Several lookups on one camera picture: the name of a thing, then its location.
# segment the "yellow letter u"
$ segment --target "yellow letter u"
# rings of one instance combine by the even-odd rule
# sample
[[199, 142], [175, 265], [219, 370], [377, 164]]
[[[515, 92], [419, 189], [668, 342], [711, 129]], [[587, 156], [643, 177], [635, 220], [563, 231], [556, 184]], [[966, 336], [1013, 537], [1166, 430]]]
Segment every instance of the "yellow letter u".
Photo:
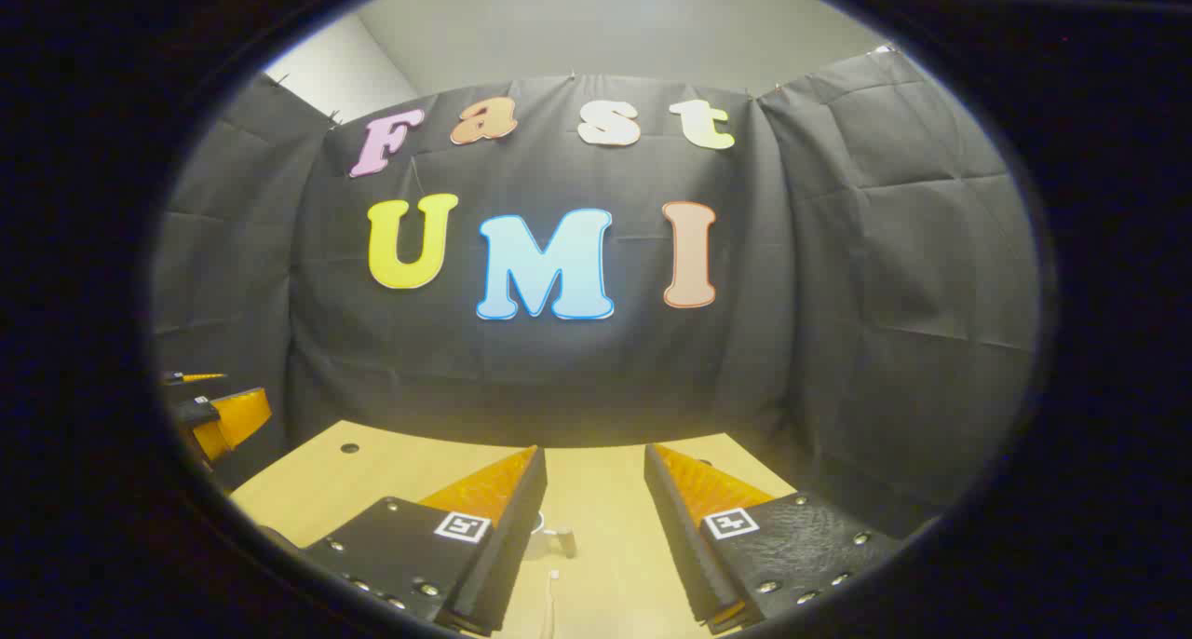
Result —
[[402, 200], [381, 201], [368, 210], [372, 231], [368, 235], [368, 269], [377, 283], [395, 290], [422, 287], [439, 275], [447, 250], [447, 215], [459, 204], [455, 194], [430, 194], [418, 201], [427, 216], [422, 230], [422, 254], [406, 265], [397, 258], [397, 227], [410, 210]]

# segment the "white ceiling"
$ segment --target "white ceiling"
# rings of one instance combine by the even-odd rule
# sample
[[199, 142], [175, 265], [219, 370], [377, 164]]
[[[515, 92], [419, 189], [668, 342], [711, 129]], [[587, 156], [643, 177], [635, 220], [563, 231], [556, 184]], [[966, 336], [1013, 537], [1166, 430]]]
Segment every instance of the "white ceiling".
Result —
[[[330, 39], [318, 33], [286, 56], [304, 56], [308, 75], [319, 75], [318, 58], [327, 58], [321, 74], [327, 77], [287, 83], [306, 100], [315, 92], [328, 107], [352, 105], [340, 113], [343, 120], [389, 105], [362, 105], [360, 92], [336, 95], [336, 87], [353, 83], [328, 77], [346, 72], [396, 67], [404, 79], [385, 74], [372, 82], [409, 87], [415, 95], [571, 70], [757, 95], [883, 42], [818, 0], [373, 0], [348, 18], [362, 24], [355, 36], [374, 39], [354, 48], [379, 49], [387, 61], [358, 57], [344, 67], [341, 54], [323, 52]], [[286, 57], [273, 64], [274, 77], [293, 66]]]

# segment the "black fabric backdrop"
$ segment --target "black fabric backdrop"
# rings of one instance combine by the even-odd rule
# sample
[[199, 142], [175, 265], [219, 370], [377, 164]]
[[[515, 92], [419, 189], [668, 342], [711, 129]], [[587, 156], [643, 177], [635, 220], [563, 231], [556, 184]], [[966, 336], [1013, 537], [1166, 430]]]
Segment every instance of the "black fabric backdrop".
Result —
[[[516, 101], [517, 129], [452, 145], [461, 110], [493, 95]], [[596, 99], [635, 105], [640, 142], [583, 143], [579, 107]], [[690, 99], [728, 112], [718, 129], [735, 145], [683, 137], [668, 107]], [[254, 150], [221, 122], [159, 253], [164, 366], [263, 384], [278, 415], [221, 470], [230, 484], [284, 453], [283, 436], [293, 447], [344, 418], [555, 447], [728, 432], [796, 486], [905, 534], [956, 498], [1017, 415], [1038, 327], [1030, 223], [989, 139], [899, 54], [757, 100], [647, 79], [524, 79], [330, 132], [296, 101], [259, 80], [230, 107], [256, 105], [285, 135]], [[426, 122], [387, 167], [348, 178], [366, 122], [409, 108]], [[439, 193], [460, 198], [442, 271], [417, 290], [380, 286], [368, 209], [410, 203], [398, 256], [412, 261], [417, 200]], [[672, 248], [660, 209], [679, 200], [718, 215], [716, 299], [703, 309], [663, 303]], [[613, 317], [479, 320], [483, 219], [523, 216], [541, 243], [583, 206], [613, 215]]]

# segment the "wooden table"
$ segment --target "wooden table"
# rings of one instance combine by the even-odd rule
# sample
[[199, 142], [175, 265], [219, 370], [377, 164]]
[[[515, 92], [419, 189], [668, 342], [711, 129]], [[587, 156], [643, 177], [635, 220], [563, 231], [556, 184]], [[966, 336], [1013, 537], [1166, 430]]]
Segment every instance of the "wooden table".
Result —
[[[344, 453], [341, 445], [360, 448]], [[794, 488], [725, 434], [662, 442], [710, 461], [775, 497]], [[341, 421], [232, 492], [252, 520], [298, 547], [336, 529], [384, 496], [416, 502], [519, 448], [396, 434]], [[558, 548], [523, 560], [495, 639], [542, 635], [547, 579], [558, 639], [707, 639], [687, 595], [644, 480], [642, 445], [546, 449], [546, 527], [575, 529], [578, 558]]]

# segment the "blue letter m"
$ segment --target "blue letter m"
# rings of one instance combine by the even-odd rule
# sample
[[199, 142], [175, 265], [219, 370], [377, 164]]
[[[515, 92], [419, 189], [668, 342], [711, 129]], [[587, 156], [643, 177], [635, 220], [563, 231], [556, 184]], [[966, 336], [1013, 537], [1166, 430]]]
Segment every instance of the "blue letter m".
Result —
[[476, 315], [486, 321], [508, 321], [517, 315], [509, 298], [514, 283], [526, 309], [538, 317], [555, 279], [563, 287], [551, 311], [566, 321], [596, 321], [613, 315], [613, 299], [604, 296], [603, 240], [613, 224], [608, 211], [581, 209], [559, 219], [559, 227], [545, 252], [519, 215], [502, 215], [480, 224], [480, 236], [489, 240], [489, 271], [484, 300]]

